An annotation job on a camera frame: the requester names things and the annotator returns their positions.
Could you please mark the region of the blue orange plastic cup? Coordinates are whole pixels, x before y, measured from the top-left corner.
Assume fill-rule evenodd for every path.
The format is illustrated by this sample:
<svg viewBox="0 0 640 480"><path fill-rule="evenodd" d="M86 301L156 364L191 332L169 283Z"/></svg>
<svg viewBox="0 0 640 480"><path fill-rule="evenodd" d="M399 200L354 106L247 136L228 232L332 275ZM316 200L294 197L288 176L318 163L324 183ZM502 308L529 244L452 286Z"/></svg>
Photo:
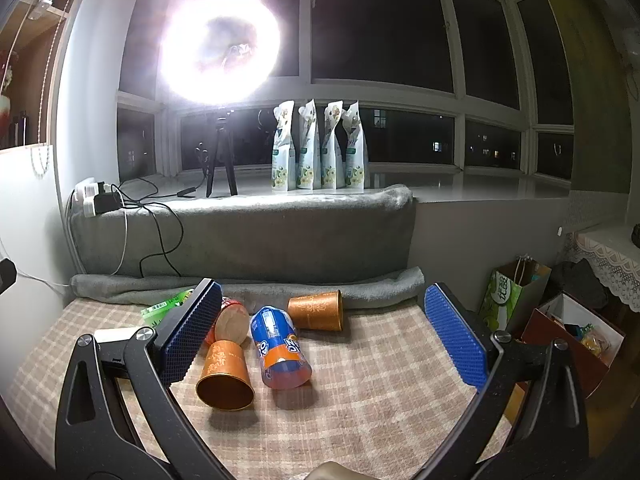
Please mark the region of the blue orange plastic cup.
<svg viewBox="0 0 640 480"><path fill-rule="evenodd" d="M263 306L250 320L262 381L273 390L288 390L310 381L312 369L300 350L296 329L283 310Z"/></svg>

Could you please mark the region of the orange paper cup near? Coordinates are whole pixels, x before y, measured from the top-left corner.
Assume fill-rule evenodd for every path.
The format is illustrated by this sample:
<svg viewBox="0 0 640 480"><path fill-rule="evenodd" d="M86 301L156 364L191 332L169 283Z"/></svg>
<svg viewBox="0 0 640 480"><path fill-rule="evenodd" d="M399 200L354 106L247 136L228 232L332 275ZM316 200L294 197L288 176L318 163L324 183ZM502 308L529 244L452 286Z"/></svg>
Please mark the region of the orange paper cup near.
<svg viewBox="0 0 640 480"><path fill-rule="evenodd" d="M205 404L221 411L239 411L254 401L254 389L239 344L217 340L208 349L196 394Z"/></svg>

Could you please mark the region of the orange paper cup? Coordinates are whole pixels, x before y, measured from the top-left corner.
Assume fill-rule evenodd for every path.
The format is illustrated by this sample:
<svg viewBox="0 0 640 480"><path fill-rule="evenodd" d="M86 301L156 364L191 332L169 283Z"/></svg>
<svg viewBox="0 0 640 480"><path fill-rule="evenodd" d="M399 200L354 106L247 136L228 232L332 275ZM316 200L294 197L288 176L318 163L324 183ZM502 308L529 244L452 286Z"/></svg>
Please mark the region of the orange paper cup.
<svg viewBox="0 0 640 480"><path fill-rule="evenodd" d="M343 329L343 297L339 290L288 300L288 315L301 330L340 332Z"/></svg>
<svg viewBox="0 0 640 480"><path fill-rule="evenodd" d="M217 340L208 349L196 394L205 404L221 411L239 411L254 401L254 389L239 344Z"/></svg>

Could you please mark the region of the orange paper cup far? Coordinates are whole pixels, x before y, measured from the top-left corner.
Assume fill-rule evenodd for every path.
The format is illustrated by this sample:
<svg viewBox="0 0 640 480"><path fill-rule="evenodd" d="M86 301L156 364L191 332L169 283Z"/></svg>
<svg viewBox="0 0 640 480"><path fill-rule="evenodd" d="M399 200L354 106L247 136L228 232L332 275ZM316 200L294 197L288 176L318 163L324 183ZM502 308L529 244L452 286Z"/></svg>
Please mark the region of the orange paper cup far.
<svg viewBox="0 0 640 480"><path fill-rule="evenodd" d="M339 290L288 300L288 315L301 330L340 332L343 329L343 297Z"/></svg>

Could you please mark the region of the red cardboard box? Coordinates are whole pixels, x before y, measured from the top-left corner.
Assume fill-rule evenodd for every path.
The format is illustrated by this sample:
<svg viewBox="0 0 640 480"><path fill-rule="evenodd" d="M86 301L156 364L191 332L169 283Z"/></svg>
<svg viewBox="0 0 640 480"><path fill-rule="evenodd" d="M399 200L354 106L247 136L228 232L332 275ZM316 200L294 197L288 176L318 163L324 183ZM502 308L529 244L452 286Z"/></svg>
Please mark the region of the red cardboard box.
<svg viewBox="0 0 640 480"><path fill-rule="evenodd" d="M522 338L526 344L564 340L572 352L582 393L589 398L608 374L625 335L593 310L561 294L533 310Z"/></svg>

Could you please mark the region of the green tea carton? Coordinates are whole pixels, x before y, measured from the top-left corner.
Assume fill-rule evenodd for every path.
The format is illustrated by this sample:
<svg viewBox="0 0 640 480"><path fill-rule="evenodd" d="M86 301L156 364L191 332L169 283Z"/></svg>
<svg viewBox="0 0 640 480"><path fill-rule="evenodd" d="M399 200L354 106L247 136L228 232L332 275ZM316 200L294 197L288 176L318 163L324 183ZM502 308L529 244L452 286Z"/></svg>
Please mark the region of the green tea carton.
<svg viewBox="0 0 640 480"><path fill-rule="evenodd" d="M179 292L176 296L161 301L154 306L143 309L140 314L144 325L155 328L160 325L168 313L175 308L181 307L192 295L193 288Z"/></svg>

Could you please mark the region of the green paper bag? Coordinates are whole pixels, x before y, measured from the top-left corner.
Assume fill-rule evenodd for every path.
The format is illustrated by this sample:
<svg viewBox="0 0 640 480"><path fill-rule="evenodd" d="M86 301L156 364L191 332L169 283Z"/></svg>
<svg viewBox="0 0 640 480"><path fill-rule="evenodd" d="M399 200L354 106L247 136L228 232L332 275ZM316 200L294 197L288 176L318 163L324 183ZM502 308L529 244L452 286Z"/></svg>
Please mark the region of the green paper bag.
<svg viewBox="0 0 640 480"><path fill-rule="evenodd" d="M491 332L520 334L539 306L551 269L528 255L491 272L480 318Z"/></svg>

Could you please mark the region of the checkered table cloth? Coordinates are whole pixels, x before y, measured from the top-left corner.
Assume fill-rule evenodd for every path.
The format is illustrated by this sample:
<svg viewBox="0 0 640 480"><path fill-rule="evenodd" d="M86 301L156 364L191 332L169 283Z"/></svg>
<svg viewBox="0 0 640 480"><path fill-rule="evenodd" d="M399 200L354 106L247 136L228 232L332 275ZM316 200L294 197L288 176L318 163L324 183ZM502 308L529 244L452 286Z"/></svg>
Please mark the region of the checkered table cloth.
<svg viewBox="0 0 640 480"><path fill-rule="evenodd" d="M54 427L78 336L135 326L140 308L73 301L17 370L6 404L37 452L54 461ZM171 392L192 426L238 479L301 479L328 460L379 479L410 479L447 437L475 388L462 382L416 304L345 313L341 333L298 330L311 381L292 390L262 382L243 344L254 389L245 410L223 412L196 395L207 348Z"/></svg>

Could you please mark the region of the lace table cover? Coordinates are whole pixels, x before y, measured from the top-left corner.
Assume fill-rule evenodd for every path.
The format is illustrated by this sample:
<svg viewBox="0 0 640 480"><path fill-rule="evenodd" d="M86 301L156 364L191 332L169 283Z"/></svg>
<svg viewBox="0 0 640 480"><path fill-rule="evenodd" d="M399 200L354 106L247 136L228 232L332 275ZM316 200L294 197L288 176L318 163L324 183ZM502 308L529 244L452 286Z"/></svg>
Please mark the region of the lace table cover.
<svg viewBox="0 0 640 480"><path fill-rule="evenodd" d="M631 233L626 224L601 224L567 234L563 258L586 259L600 283L631 311L639 312L639 248Z"/></svg>

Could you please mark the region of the black power adapter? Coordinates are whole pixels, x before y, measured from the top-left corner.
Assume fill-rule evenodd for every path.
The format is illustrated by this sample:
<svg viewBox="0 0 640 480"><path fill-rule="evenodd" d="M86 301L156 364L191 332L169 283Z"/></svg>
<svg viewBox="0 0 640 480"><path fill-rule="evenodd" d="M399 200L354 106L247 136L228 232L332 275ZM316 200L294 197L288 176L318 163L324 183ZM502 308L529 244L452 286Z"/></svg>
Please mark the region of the black power adapter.
<svg viewBox="0 0 640 480"><path fill-rule="evenodd" d="M93 197L93 207L96 214L106 214L107 212L122 208L122 198L117 191L107 191L104 182L98 183L98 192Z"/></svg>

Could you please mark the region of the white power strip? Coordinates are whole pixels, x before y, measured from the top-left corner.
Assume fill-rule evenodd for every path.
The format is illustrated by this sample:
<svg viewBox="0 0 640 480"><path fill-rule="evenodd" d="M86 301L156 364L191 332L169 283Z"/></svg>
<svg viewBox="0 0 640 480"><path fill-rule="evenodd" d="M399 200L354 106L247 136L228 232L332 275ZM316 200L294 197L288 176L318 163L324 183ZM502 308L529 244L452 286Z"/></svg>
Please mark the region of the white power strip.
<svg viewBox="0 0 640 480"><path fill-rule="evenodd" d="M94 212L93 197L98 192L99 182L104 181L97 181L95 178L87 178L75 185L73 198L86 218L98 216L98 214Z"/></svg>

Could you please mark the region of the grey blanket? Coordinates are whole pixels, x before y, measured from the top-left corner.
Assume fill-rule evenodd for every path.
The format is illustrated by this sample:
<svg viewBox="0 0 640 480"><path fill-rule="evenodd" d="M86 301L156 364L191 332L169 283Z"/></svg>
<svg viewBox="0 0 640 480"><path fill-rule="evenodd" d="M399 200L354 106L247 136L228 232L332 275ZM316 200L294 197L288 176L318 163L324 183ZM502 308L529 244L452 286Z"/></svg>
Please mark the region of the grey blanket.
<svg viewBox="0 0 640 480"><path fill-rule="evenodd" d="M349 309L419 296L410 266L416 201L403 185L364 194L267 194L171 200L165 206L74 214L84 267L73 293L150 306L202 278L254 311L339 290Z"/></svg>

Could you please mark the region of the black tripod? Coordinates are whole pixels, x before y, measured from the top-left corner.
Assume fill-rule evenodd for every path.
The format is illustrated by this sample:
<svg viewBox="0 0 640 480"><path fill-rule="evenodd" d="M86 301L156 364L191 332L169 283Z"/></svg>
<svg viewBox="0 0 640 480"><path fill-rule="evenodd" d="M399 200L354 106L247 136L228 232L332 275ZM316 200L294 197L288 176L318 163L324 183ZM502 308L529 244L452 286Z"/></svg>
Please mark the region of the black tripod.
<svg viewBox="0 0 640 480"><path fill-rule="evenodd" d="M212 196L215 170L218 164L224 166L231 196L238 194L234 171L234 149L230 120L233 110L221 110L207 117L209 140L206 144L206 197Z"/></svg>

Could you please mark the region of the white refill pouch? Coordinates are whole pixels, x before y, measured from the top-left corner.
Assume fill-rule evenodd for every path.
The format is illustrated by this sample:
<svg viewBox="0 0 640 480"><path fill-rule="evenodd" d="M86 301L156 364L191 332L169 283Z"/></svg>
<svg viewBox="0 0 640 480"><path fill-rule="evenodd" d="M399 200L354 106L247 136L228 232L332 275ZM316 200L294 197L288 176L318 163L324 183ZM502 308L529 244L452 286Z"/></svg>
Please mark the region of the white refill pouch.
<svg viewBox="0 0 640 480"><path fill-rule="evenodd" d="M318 115L314 100L299 107L298 114L297 187L302 190L315 190L321 186L321 160Z"/></svg>
<svg viewBox="0 0 640 480"><path fill-rule="evenodd" d="M273 191L289 191L296 187L295 146L292 137L293 108L293 101L284 101L273 109L277 122L271 163Z"/></svg>
<svg viewBox="0 0 640 480"><path fill-rule="evenodd" d="M345 186L353 190L363 190L369 185L369 157L359 102L352 103L347 110L344 110L342 123L347 136Z"/></svg>
<svg viewBox="0 0 640 480"><path fill-rule="evenodd" d="M324 110L324 137L321 147L322 188L336 190L344 186L342 151L336 135L342 115L342 101L331 102Z"/></svg>

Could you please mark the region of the wooden shelf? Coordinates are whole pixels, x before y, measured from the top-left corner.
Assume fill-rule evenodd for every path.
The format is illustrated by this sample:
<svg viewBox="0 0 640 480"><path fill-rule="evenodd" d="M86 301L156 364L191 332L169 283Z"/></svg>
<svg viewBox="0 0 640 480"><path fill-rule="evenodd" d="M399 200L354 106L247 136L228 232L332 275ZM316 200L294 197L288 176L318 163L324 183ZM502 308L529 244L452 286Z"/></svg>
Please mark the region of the wooden shelf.
<svg viewBox="0 0 640 480"><path fill-rule="evenodd" d="M1 15L1 147L49 142L56 58L74 0L13 0Z"/></svg>

